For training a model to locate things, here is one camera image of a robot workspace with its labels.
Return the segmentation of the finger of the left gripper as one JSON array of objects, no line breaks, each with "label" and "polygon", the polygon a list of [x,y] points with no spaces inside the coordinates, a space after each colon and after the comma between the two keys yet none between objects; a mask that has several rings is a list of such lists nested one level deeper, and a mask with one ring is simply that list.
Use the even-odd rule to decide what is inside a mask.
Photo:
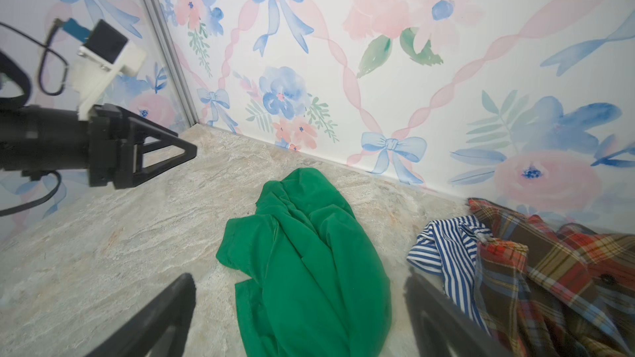
[{"label": "finger of the left gripper", "polygon": [[133,120],[133,187],[193,160],[198,147],[145,119]]}]

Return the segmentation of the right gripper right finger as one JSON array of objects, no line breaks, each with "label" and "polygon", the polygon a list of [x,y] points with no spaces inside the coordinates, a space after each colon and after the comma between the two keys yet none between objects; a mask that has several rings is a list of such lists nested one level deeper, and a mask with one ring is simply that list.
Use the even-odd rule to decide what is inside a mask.
[{"label": "right gripper right finger", "polygon": [[406,280],[404,299],[421,356],[511,355],[420,274]]}]

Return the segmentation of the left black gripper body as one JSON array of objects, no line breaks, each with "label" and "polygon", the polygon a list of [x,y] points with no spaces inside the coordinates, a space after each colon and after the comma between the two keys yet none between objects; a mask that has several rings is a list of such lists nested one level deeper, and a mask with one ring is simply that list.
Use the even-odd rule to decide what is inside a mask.
[{"label": "left black gripper body", "polygon": [[137,163],[145,134],[145,119],[112,104],[94,105],[88,120],[89,186],[112,183],[116,189],[142,183]]}]

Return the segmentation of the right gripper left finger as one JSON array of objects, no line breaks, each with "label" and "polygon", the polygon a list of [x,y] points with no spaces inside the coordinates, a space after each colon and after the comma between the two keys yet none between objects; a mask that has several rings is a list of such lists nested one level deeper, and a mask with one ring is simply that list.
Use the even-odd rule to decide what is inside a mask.
[{"label": "right gripper left finger", "polygon": [[195,307],[195,282],[184,273],[89,355],[182,356]]}]

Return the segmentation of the green cloth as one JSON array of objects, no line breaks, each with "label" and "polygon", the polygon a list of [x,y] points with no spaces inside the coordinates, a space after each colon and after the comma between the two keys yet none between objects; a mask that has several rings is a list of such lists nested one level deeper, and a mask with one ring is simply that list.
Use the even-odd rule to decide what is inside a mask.
[{"label": "green cloth", "polygon": [[266,183],[228,221],[218,261],[243,272],[236,317],[249,356],[377,356],[390,280],[351,206],[318,170]]}]

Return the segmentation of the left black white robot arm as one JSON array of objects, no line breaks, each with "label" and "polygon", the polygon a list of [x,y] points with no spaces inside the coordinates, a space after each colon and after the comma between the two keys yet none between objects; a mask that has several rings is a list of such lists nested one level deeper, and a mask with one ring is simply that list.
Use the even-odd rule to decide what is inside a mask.
[{"label": "left black white robot arm", "polygon": [[21,90],[1,101],[1,168],[32,181],[63,170],[86,170],[89,186],[135,188],[183,163],[198,148],[171,130],[112,104],[77,112],[27,104],[31,81],[8,56],[1,71]]}]

